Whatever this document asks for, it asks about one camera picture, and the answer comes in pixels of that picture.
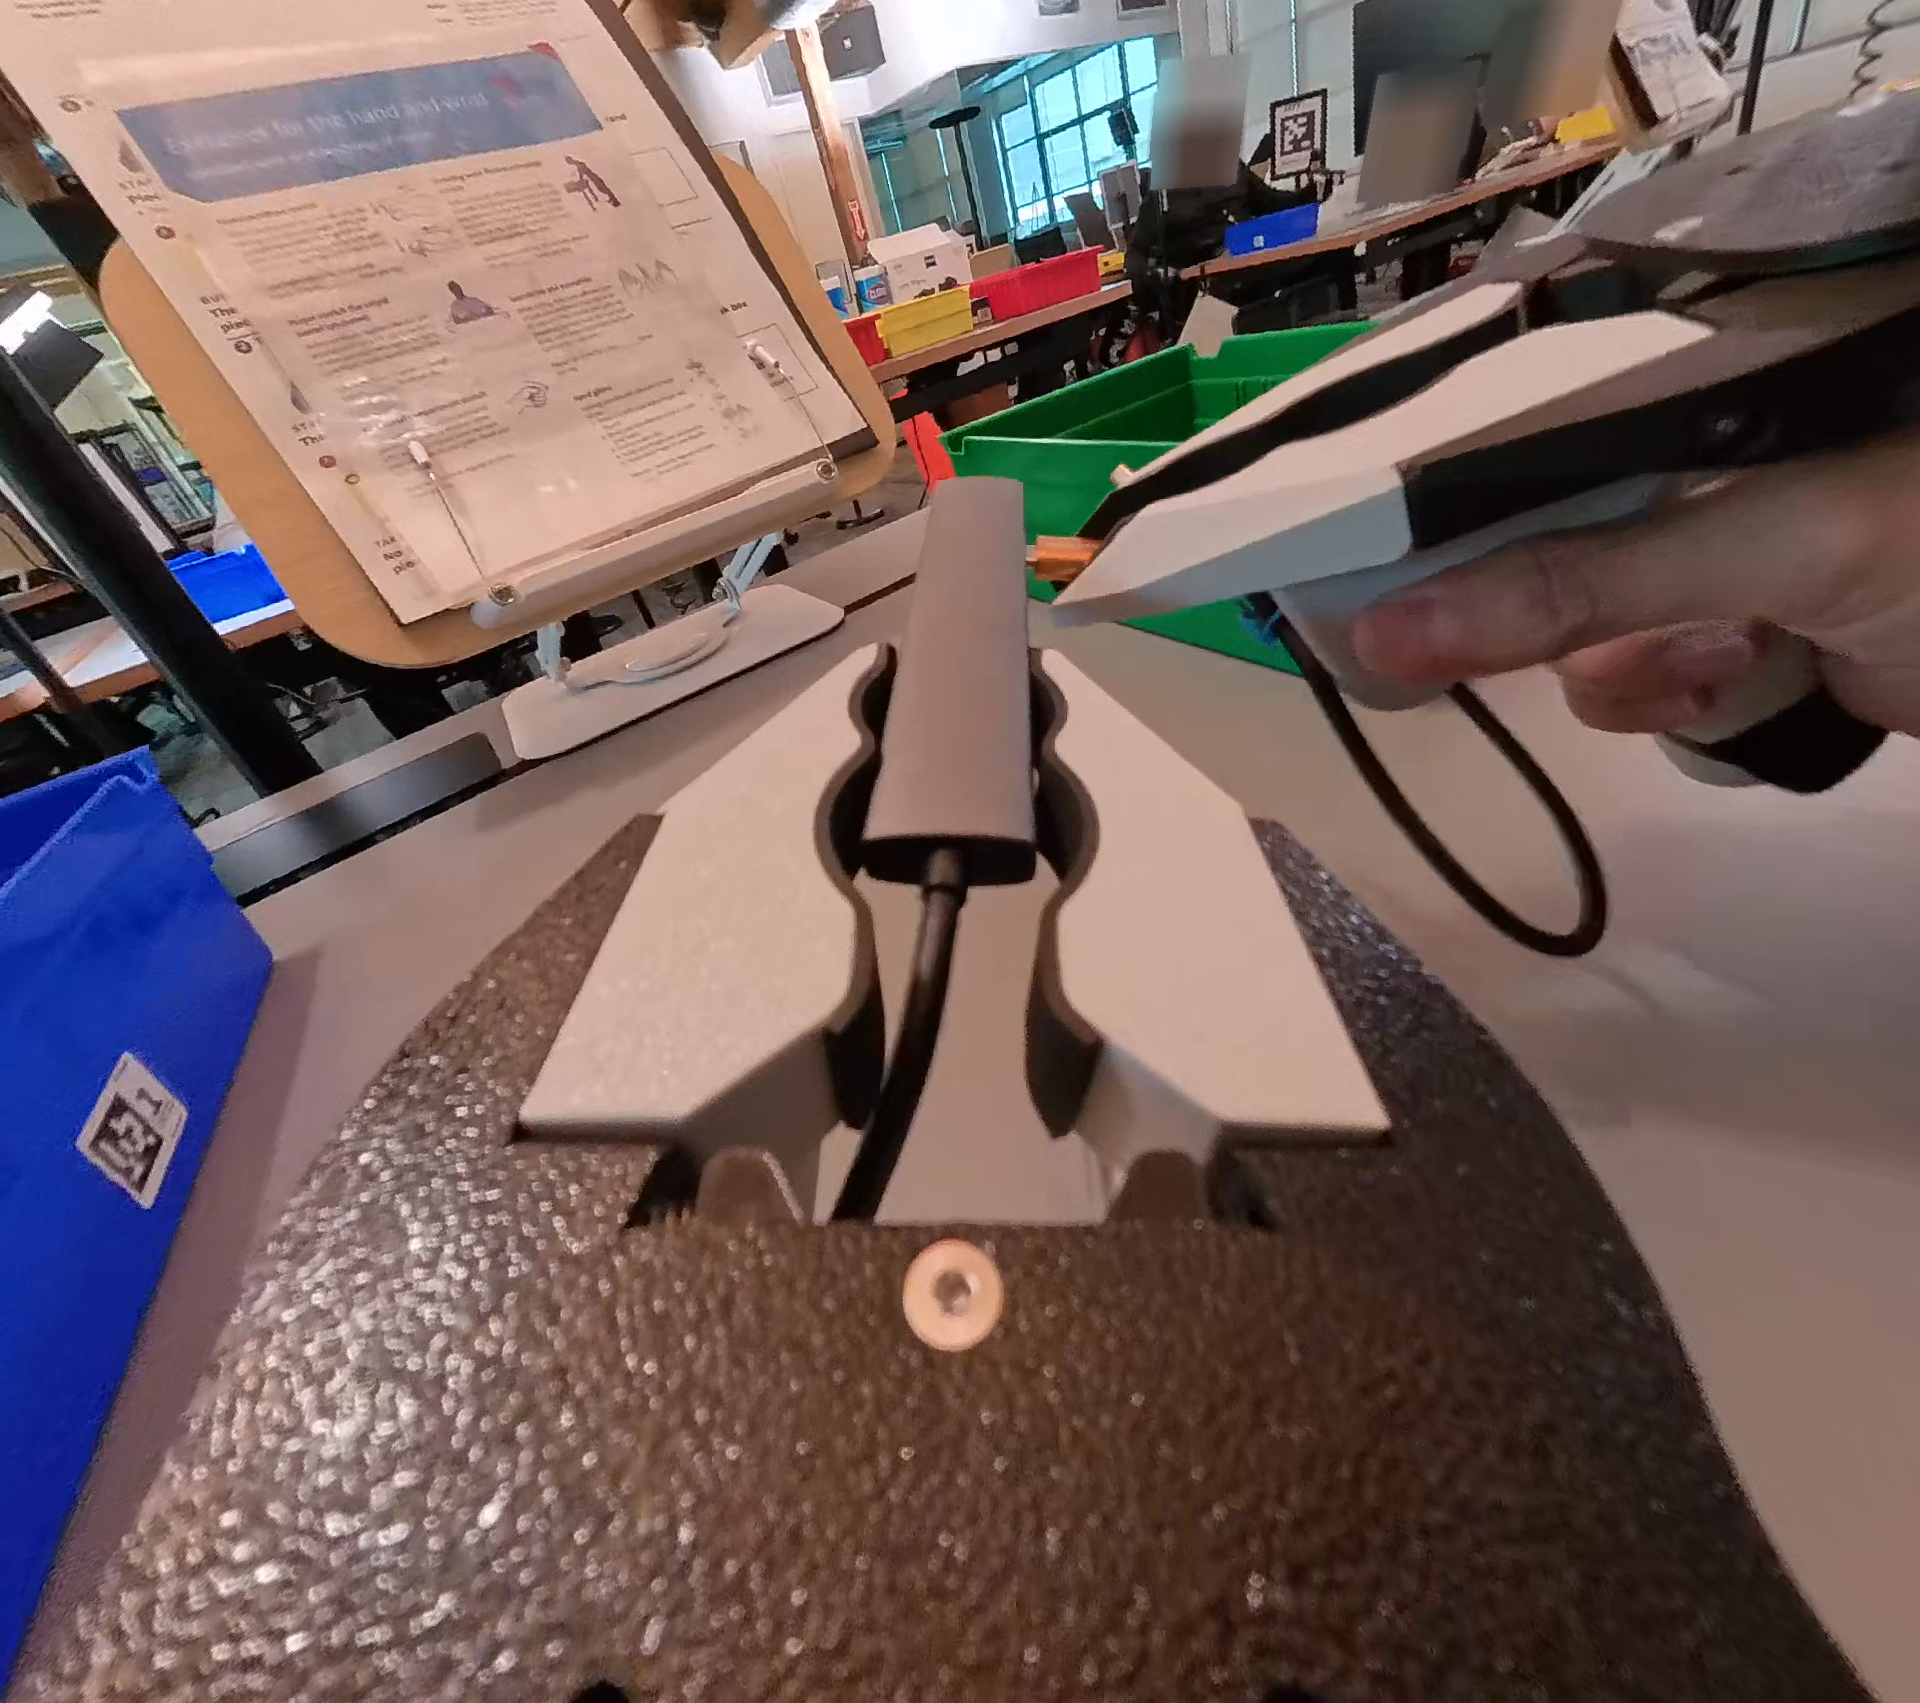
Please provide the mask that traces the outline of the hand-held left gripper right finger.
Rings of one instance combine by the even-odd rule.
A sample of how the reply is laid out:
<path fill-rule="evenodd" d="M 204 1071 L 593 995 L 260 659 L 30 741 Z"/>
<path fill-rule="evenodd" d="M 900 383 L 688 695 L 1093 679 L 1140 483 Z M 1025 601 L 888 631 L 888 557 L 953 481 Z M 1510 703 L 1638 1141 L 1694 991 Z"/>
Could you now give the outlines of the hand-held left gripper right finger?
<path fill-rule="evenodd" d="M 1151 1153 L 1374 1143 L 1389 1115 L 1250 815 L 1058 651 L 1032 659 L 1056 887 L 1029 1093 L 1101 1173 Z"/>

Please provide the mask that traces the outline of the black stand pole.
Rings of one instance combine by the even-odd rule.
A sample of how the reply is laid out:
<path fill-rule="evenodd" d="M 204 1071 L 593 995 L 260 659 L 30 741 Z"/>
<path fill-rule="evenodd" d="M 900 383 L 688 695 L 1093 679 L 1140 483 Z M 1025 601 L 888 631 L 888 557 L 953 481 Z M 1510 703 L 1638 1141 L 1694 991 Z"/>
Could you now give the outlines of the black stand pole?
<path fill-rule="evenodd" d="M 11 357 L 2 359 L 2 469 L 84 587 L 258 793 L 289 791 L 320 773 L 268 689 L 109 499 Z"/>

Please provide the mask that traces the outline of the white printed box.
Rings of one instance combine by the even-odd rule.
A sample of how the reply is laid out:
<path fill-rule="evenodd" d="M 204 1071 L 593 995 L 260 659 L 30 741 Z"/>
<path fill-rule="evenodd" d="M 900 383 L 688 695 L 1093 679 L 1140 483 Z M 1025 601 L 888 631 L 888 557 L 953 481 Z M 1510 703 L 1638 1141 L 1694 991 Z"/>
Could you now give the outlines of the white printed box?
<path fill-rule="evenodd" d="M 942 226 L 874 234 L 867 262 L 851 276 L 858 315 L 912 303 L 972 282 L 972 250 L 964 236 Z"/>

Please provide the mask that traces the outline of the wooden document stand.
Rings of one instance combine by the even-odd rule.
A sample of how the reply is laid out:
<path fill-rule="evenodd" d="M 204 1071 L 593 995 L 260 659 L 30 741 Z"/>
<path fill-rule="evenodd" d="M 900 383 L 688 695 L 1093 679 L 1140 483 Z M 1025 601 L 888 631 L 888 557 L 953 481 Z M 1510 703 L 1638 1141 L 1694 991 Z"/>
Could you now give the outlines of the wooden document stand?
<path fill-rule="evenodd" d="M 4 0 L 107 321 L 303 627 L 446 669 L 871 489 L 896 427 L 611 0 Z"/>

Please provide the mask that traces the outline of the yellow plastic bin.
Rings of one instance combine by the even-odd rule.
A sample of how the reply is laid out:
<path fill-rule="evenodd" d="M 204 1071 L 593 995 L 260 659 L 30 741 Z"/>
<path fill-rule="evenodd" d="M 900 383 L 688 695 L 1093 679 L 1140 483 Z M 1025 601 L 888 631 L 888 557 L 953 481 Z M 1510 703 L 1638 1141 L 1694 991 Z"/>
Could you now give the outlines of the yellow plastic bin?
<path fill-rule="evenodd" d="M 876 311 L 876 335 L 888 359 L 902 359 L 972 333 L 970 282 L 888 303 Z"/>

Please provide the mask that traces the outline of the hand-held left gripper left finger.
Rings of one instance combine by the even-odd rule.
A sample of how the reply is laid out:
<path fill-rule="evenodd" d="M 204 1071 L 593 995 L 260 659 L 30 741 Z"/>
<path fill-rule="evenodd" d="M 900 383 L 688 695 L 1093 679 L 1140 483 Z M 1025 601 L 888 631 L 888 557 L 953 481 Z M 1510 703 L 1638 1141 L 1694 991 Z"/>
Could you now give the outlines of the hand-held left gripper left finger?
<path fill-rule="evenodd" d="M 847 797 L 871 789 L 894 651 L 865 647 L 662 809 L 517 1109 L 552 1141 L 768 1153 L 817 1187 L 871 1109 L 884 1007 Z"/>

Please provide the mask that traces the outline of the person's right hand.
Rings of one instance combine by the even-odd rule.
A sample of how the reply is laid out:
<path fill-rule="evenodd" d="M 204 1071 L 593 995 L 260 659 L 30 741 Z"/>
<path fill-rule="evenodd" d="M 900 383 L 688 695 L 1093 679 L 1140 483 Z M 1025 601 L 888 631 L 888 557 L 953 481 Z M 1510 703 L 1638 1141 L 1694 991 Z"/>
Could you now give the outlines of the person's right hand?
<path fill-rule="evenodd" d="M 1918 733 L 1916 425 L 1507 545 L 1366 607 L 1349 641 L 1406 685 L 1547 665 L 1582 723 L 1650 735 L 1715 713 L 1779 635 L 1852 717 Z"/>

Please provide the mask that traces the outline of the grey USB hub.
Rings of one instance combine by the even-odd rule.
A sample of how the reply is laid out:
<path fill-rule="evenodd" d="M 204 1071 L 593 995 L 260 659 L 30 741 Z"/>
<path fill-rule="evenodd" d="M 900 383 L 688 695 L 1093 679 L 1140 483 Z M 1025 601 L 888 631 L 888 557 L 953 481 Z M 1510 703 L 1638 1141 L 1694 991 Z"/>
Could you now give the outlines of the grey USB hub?
<path fill-rule="evenodd" d="M 916 935 L 834 1221 L 874 1221 L 890 1189 L 940 1045 L 965 901 L 1037 869 L 1025 547 L 1015 479 L 929 491 L 858 857 L 874 881 L 918 895 Z"/>

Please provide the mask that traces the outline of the green plastic bin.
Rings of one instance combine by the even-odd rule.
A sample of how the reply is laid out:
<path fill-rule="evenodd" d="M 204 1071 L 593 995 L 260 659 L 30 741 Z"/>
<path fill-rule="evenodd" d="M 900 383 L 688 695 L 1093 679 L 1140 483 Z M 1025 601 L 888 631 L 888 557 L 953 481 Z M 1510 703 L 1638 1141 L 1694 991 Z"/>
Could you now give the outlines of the green plastic bin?
<path fill-rule="evenodd" d="M 1029 541 L 1072 537 L 1110 495 L 1115 469 L 1140 469 L 1374 325 L 1313 323 L 1189 345 L 1068 383 L 942 435 L 952 471 L 1020 483 Z"/>

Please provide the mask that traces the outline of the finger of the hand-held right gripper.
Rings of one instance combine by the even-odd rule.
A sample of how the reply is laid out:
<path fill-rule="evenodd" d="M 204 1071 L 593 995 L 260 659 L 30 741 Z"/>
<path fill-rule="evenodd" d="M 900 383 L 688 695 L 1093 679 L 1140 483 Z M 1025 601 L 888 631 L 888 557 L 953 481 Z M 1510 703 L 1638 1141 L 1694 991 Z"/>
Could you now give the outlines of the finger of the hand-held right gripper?
<path fill-rule="evenodd" d="M 1461 282 L 1416 299 L 1404 315 L 1118 479 L 1078 535 L 1104 541 L 1150 505 L 1226 481 L 1275 449 L 1384 415 L 1448 371 L 1516 339 L 1526 295 L 1518 282 Z"/>
<path fill-rule="evenodd" d="M 1522 325 L 1384 415 L 1271 451 L 1234 477 L 1146 507 L 1056 587 L 1064 623 L 1113 623 L 1306 591 L 1371 601 L 1401 581 L 1532 535 L 1644 513 L 1694 449 L 1652 409 L 1689 403 L 1715 331 L 1641 309 Z"/>

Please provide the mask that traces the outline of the grey desk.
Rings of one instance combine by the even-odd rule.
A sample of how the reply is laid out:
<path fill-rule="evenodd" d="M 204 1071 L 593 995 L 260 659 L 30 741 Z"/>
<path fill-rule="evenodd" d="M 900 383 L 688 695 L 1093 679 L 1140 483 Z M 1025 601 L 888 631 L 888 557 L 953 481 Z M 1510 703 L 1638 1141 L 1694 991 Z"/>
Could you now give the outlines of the grey desk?
<path fill-rule="evenodd" d="M 193 1189 L 226 1289 L 426 1011 L 623 821 L 900 621 L 916 487 L 795 551 L 846 623 L 540 763 L 248 915 L 274 955 Z M 1522 953 L 1379 813 L 1293 679 L 1140 631 L 1078 669 L 1282 823 L 1479 1019 L 1577 1143 L 1650 1267 L 1788 1567 L 1881 1699 L 1916 1699 L 1916 745 L 1826 797 L 1703 787 L 1595 735 L 1542 673 L 1483 687 L 1589 831 L 1612 917 Z"/>

